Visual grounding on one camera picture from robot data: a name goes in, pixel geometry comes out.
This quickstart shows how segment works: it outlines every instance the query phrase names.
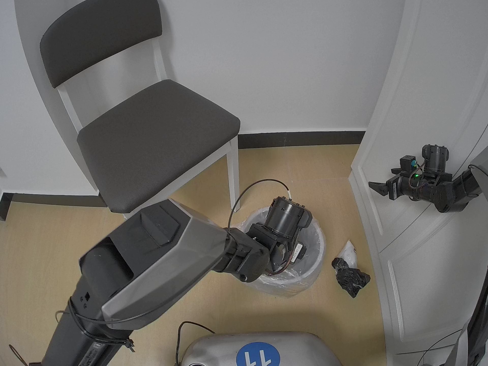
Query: cylindrical black motor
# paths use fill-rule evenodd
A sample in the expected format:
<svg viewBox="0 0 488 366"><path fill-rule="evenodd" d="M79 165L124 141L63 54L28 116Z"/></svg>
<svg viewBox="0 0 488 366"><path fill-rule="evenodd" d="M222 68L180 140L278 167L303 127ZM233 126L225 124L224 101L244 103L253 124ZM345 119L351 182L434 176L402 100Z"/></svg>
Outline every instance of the cylindrical black motor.
<svg viewBox="0 0 488 366"><path fill-rule="evenodd" d="M296 204L291 199L278 197L273 200L265 221L265 227L286 238L295 236L297 230L307 227L312 214L305 206Z"/></svg>
<svg viewBox="0 0 488 366"><path fill-rule="evenodd" d="M422 157L425 159L424 174L439 174L446 171L446 161L449 151L445 146L424 145Z"/></svg>

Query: floor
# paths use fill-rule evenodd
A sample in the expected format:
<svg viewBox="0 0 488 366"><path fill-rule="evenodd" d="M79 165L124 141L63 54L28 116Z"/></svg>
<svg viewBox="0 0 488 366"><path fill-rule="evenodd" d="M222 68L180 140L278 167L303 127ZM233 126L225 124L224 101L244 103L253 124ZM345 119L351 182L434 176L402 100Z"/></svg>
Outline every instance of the floor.
<svg viewBox="0 0 488 366"><path fill-rule="evenodd" d="M180 302L149 326L132 334L136 352L124 347L111 365L174 365L176 333L193 320L217 333L307 331L322 338L344 366L386 365L378 290L363 226L347 177L357 145L243 149L239 152L241 190L255 180L276 178L290 187L326 236L326 258L316 283L282 299L249 288L228 274L209 273ZM233 223L285 195L266 182L243 197ZM174 199L226 224L230 207L225 159L178 190ZM13 203L0 223L0 364L16 366L14 345L27 362L40 362L56 327L54 312L64 309L80 276L78 259L123 221L106 208ZM359 269L371 282L352 299L336 282L330 265L346 241L355 245ZM186 326L181 348L204 336Z"/></svg>

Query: chair seat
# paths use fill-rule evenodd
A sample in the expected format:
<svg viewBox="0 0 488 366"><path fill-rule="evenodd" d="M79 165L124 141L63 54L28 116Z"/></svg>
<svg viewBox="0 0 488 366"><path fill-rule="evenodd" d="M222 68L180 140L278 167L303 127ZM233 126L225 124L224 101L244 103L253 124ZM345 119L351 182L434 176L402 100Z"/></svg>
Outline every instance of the chair seat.
<svg viewBox="0 0 488 366"><path fill-rule="evenodd" d="M78 134L102 198L129 213L236 137L237 117L172 80L143 89Z"/></svg>

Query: gray upholstery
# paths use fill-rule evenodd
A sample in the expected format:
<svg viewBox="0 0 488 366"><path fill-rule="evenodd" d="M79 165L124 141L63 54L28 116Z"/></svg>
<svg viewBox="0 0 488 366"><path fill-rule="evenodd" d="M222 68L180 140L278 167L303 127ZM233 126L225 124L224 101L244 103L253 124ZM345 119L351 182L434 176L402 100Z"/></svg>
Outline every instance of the gray upholstery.
<svg viewBox="0 0 488 366"><path fill-rule="evenodd" d="M85 126L78 144L107 206L128 213L236 137L240 124L215 103L164 80Z"/></svg>
<svg viewBox="0 0 488 366"><path fill-rule="evenodd" d="M47 29L40 54L56 88L91 65L161 34L158 0L85 0Z"/></svg>

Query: gray chair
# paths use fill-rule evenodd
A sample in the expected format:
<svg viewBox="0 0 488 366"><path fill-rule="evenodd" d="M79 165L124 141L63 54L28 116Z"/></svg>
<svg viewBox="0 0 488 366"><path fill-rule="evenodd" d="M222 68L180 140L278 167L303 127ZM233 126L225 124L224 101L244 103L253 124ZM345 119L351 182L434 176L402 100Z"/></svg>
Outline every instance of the gray chair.
<svg viewBox="0 0 488 366"><path fill-rule="evenodd" d="M86 0L47 29L40 53L110 210L130 216L166 199L224 155L233 206L239 195L237 134L241 123L208 99L165 80L157 38L161 34L157 0ZM64 82L147 40L153 44L159 81L83 127Z"/></svg>

